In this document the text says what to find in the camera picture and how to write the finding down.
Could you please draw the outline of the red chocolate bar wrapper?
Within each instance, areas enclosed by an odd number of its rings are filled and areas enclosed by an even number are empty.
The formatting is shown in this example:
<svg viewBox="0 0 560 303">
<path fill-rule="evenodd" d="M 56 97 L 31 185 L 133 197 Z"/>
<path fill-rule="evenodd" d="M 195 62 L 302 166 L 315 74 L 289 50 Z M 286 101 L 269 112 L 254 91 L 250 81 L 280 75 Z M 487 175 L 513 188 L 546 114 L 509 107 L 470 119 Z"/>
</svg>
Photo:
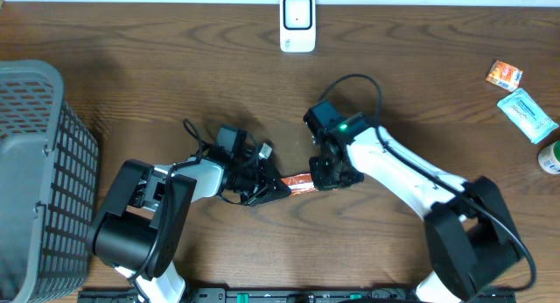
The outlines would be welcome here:
<svg viewBox="0 0 560 303">
<path fill-rule="evenodd" d="M 281 181 L 290 189 L 290 196 L 317 191 L 309 173 L 300 173 L 298 175 L 283 177 Z"/>
</svg>

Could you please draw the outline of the orange tissue pack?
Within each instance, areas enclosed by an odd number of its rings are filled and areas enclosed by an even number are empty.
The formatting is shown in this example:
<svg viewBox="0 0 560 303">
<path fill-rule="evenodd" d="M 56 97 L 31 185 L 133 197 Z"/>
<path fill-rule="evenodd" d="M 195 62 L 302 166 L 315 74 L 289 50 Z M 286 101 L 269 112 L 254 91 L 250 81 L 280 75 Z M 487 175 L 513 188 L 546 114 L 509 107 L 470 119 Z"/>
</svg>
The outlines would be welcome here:
<svg viewBox="0 0 560 303">
<path fill-rule="evenodd" d="M 486 76 L 486 81 L 506 89 L 508 92 L 514 92 L 519 88 L 522 74 L 521 69 L 506 62 L 496 60 Z"/>
</svg>

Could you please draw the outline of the teal wet wipes pack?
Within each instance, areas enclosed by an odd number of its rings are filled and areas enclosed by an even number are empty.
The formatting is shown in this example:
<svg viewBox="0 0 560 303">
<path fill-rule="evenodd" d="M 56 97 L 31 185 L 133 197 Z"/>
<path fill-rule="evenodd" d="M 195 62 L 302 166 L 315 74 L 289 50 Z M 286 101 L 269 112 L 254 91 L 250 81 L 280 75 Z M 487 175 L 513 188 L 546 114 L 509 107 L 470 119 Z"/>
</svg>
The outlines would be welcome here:
<svg viewBox="0 0 560 303">
<path fill-rule="evenodd" d="M 523 88 L 498 101 L 497 106 L 532 144 L 540 143 L 559 127 Z"/>
</svg>

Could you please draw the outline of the green lid seasoning jar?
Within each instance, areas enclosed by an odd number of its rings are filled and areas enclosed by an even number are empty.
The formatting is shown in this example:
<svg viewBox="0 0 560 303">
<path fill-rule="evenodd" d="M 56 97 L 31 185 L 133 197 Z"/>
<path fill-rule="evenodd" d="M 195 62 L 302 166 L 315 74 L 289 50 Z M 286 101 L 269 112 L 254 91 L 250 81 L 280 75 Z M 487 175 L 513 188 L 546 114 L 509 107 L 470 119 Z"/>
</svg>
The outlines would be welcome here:
<svg viewBox="0 0 560 303">
<path fill-rule="evenodd" d="M 537 156 L 539 166 L 546 173 L 553 175 L 558 175 L 560 173 L 559 146 L 560 141 L 556 141 L 543 148 Z"/>
</svg>

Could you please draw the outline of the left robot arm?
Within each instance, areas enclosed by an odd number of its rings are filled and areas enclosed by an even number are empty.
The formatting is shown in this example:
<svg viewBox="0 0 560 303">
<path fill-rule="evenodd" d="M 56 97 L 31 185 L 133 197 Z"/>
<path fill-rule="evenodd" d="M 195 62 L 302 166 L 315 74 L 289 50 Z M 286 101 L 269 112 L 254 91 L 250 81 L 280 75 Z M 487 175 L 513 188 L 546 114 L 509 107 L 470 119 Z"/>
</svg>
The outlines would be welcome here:
<svg viewBox="0 0 560 303">
<path fill-rule="evenodd" d="M 268 144 L 247 146 L 250 133 L 227 125 L 214 143 L 189 123 L 185 129 L 197 151 L 170 165 L 126 160 L 87 232 L 87 251 L 122 274 L 139 302 L 183 298 L 186 282 L 172 260 L 193 202 L 230 191 L 254 207 L 291 195 Z"/>
</svg>

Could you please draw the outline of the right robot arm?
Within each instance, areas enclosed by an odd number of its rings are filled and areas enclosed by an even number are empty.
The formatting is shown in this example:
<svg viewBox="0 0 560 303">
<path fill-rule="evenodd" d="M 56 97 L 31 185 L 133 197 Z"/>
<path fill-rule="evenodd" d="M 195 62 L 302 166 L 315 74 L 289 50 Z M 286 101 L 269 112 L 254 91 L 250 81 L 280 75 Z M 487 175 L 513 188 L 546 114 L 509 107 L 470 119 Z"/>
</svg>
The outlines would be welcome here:
<svg viewBox="0 0 560 303">
<path fill-rule="evenodd" d="M 395 141 L 362 113 L 342 116 L 328 101 L 303 117 L 320 147 L 309 160 L 319 191 L 370 177 L 423 221 L 432 273 L 416 287 L 427 302 L 467 302 L 527 254 L 497 185 L 448 173 Z"/>
</svg>

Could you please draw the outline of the white barcode scanner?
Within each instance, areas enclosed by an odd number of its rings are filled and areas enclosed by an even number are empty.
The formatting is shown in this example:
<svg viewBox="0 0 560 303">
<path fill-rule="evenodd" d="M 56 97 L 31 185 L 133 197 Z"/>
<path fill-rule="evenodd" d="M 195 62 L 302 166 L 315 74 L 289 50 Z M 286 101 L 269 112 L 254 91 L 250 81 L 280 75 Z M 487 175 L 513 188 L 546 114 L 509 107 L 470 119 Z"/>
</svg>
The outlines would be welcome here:
<svg viewBox="0 0 560 303">
<path fill-rule="evenodd" d="M 285 53 L 309 53 L 316 45 L 316 1 L 280 0 L 279 43 Z"/>
</svg>

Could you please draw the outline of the grey plastic mesh basket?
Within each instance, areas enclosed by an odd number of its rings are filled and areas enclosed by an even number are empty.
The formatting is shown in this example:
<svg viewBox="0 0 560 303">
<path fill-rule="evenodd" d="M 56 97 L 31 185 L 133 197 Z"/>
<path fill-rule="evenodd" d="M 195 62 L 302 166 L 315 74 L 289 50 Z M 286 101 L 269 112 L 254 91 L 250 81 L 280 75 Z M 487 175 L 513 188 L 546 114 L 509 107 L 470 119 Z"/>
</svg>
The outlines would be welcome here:
<svg viewBox="0 0 560 303">
<path fill-rule="evenodd" d="M 100 150 L 58 70 L 1 64 L 1 300 L 43 302 L 88 275 Z"/>
</svg>

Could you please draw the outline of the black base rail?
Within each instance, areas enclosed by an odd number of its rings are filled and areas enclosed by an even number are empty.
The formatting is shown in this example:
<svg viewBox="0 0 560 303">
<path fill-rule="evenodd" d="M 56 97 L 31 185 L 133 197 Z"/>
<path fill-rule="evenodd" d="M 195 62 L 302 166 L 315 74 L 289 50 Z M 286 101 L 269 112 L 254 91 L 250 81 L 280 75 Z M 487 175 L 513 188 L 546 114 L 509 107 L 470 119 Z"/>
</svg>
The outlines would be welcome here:
<svg viewBox="0 0 560 303">
<path fill-rule="evenodd" d="M 137 292 L 128 290 L 89 289 L 78 293 L 78 303 L 138 302 Z M 194 288 L 186 290 L 180 303 L 335 303 L 335 302 L 421 302 L 411 291 L 401 288 L 374 290 L 226 290 Z"/>
</svg>

